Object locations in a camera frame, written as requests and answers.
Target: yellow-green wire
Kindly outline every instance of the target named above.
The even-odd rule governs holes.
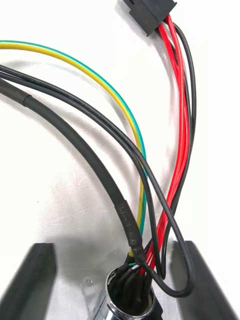
[[[66,53],[63,53],[61,51],[58,51],[40,44],[23,42],[23,41],[0,40],[0,49],[32,51],[32,52],[37,52],[47,56],[51,56],[76,67],[77,69],[79,69],[80,71],[84,72],[86,75],[91,77],[100,86],[102,86],[120,106],[122,112],[124,113],[124,115],[126,116],[130,124],[132,132],[134,134],[134,138],[136,140],[136,145],[138,149],[141,151],[141,153],[143,154],[143,156],[146,158],[146,150],[144,146],[143,137],[139,129],[139,126],[134,118],[133,113],[131,112],[130,108],[128,107],[124,99],[120,96],[120,94],[103,77],[101,77],[94,70],[92,70],[84,63],[80,62],[79,60],[71,57]],[[146,215],[146,194],[144,191],[143,183],[140,182],[137,225],[139,227],[141,235],[143,234],[143,231],[144,231],[145,215]]]

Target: white background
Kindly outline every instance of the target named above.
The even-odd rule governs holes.
[[[196,136],[176,218],[184,238],[196,243],[240,316],[236,2],[221,7],[215,1],[182,0],[171,16],[189,42],[197,81]],[[145,37],[128,11],[122,0],[8,1],[2,5],[0,38],[66,52],[106,78],[135,115],[148,162],[166,193],[178,134],[175,80],[159,37]],[[66,63],[19,51],[1,51],[0,63],[78,95],[133,139],[115,102]],[[32,93],[93,147],[136,214],[139,177],[124,151],[81,113]],[[55,242],[59,273],[47,320],[86,319],[82,277],[98,273],[101,258],[113,250],[128,250],[110,199],[59,132],[3,96],[0,148],[0,296],[32,243]],[[159,217],[161,207],[154,200]],[[149,235],[147,219],[145,242]]]

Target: black connector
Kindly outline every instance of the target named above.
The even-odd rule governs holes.
[[[130,8],[130,15],[147,36],[157,29],[177,4],[173,0],[124,0],[124,2]]]

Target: wire bundle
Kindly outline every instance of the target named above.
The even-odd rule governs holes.
[[[68,125],[67,128],[69,130],[69,134],[74,135],[74,140],[72,140],[70,136],[66,136],[66,132],[68,130],[63,129],[63,125],[66,126],[64,120],[61,120],[59,116],[57,116],[53,111],[49,110],[46,106],[37,103],[36,100],[32,97],[29,98],[29,94],[21,90],[19,91],[19,89],[3,80],[3,82],[0,82],[0,92],[2,94],[5,94],[9,98],[16,101],[18,100],[19,95],[21,97],[25,97],[22,101],[20,100],[18,102],[37,112],[52,125],[54,125],[63,133],[63,135],[65,135],[65,137],[71,143],[73,143],[73,145],[75,145],[79,152],[83,154],[86,150],[89,150],[85,158],[94,169],[97,176],[100,178],[102,184],[105,186],[107,193],[112,199],[112,202],[115,206],[117,214],[121,220],[126,236],[128,238],[129,246],[132,249],[132,251],[127,256],[125,264],[118,269],[115,278],[109,284],[109,291],[111,292],[112,299],[117,301],[123,309],[131,312],[131,314],[135,314],[136,312],[138,312],[141,308],[140,306],[146,305],[151,289],[152,279],[157,282],[157,284],[165,293],[175,298],[189,295],[193,290],[195,282],[195,272],[192,259],[174,218],[181,191],[187,176],[195,134],[195,73],[192,56],[184,34],[178,26],[173,24],[170,16],[167,16],[164,23],[166,23],[169,27],[173,43],[171,42],[171,40],[169,40],[163,23],[158,27],[158,31],[166,46],[172,69],[177,80],[179,91],[179,140],[177,159],[171,185],[166,199],[162,193],[161,188],[159,187],[157,179],[155,178],[149,164],[146,161],[146,152],[143,138],[132,112],[130,111],[123,98],[119,95],[119,93],[117,93],[117,91],[106,80],[104,80],[99,74],[87,67],[82,62],[70,57],[69,55],[66,55],[63,52],[59,52],[57,50],[33,43],[5,40],[0,41],[0,49],[20,49],[47,54],[68,62],[71,65],[77,67],[79,70],[85,72],[95,81],[97,81],[101,86],[103,86],[103,88],[105,88],[107,92],[116,100],[116,102],[119,104],[124,114],[126,115],[129,124],[131,125],[137,146],[114,123],[112,123],[98,110],[96,110],[94,107],[92,107],[79,97],[53,84],[0,65],[0,78],[55,97],[73,106],[77,110],[90,117],[103,129],[105,129],[106,132],[108,132],[122,146],[122,148],[130,156],[134,165],[136,166],[136,169],[138,170],[141,178],[137,223],[133,218],[133,214],[127,202],[123,199],[121,192],[112,181],[112,177],[107,172],[107,169],[102,166],[103,164],[100,164],[102,168],[101,170],[105,172],[105,176],[108,176],[109,181],[111,181],[111,187],[107,186],[107,184],[104,182],[104,177],[101,178],[99,169],[96,169],[96,167],[98,167],[96,166],[96,164],[99,162],[99,159],[92,151],[89,150],[90,147],[86,144],[86,142],[79,135],[77,136],[75,135],[75,133],[73,134],[73,132],[71,131],[71,127],[69,126],[69,128]],[[184,70],[184,61],[177,34],[180,37],[185,49],[189,65],[191,80],[191,104],[186,72]],[[155,209],[148,178],[163,207],[163,212],[158,224],[156,223],[155,219]],[[144,229],[146,203],[149,211],[152,239],[144,250],[142,246],[141,235]],[[171,228],[173,229],[181,247],[187,269],[187,283],[185,288],[180,291],[171,289],[164,282],[166,276],[166,248]]]

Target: green and yellow striped wire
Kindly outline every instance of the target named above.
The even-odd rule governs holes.
[[[143,137],[139,129],[139,126],[134,118],[133,113],[129,109],[124,99],[120,96],[120,94],[103,77],[101,77],[94,70],[92,70],[84,63],[80,62],[79,60],[71,57],[66,53],[60,52],[58,50],[55,50],[40,44],[22,42],[22,41],[0,40],[0,49],[32,51],[32,52],[37,52],[47,56],[51,56],[76,67],[77,69],[79,69],[80,71],[82,71],[83,73],[91,77],[100,86],[102,86],[110,94],[110,96],[117,102],[117,104],[121,108],[122,112],[124,113],[124,115],[126,116],[130,124],[138,149],[146,158],[146,150],[144,146]],[[139,227],[141,235],[143,234],[143,231],[144,231],[145,215],[146,215],[146,194],[144,191],[143,184],[141,182],[138,215],[137,215],[137,225]]]

